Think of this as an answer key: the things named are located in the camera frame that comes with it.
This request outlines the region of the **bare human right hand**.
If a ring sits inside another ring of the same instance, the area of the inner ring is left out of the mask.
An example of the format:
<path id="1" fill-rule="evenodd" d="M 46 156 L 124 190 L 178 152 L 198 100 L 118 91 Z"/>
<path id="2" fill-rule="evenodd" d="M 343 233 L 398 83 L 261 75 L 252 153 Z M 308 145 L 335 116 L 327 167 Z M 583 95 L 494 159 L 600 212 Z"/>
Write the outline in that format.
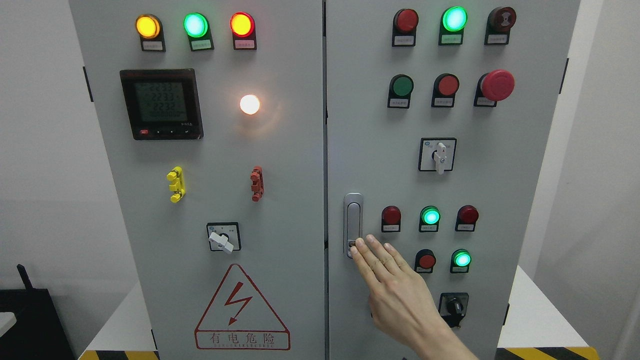
<path id="1" fill-rule="evenodd" d="M 444 348 L 455 341 L 425 280 L 390 243 L 382 244 L 370 234 L 357 238 L 350 253 L 370 291 L 370 309 L 380 331 L 414 351 Z"/>

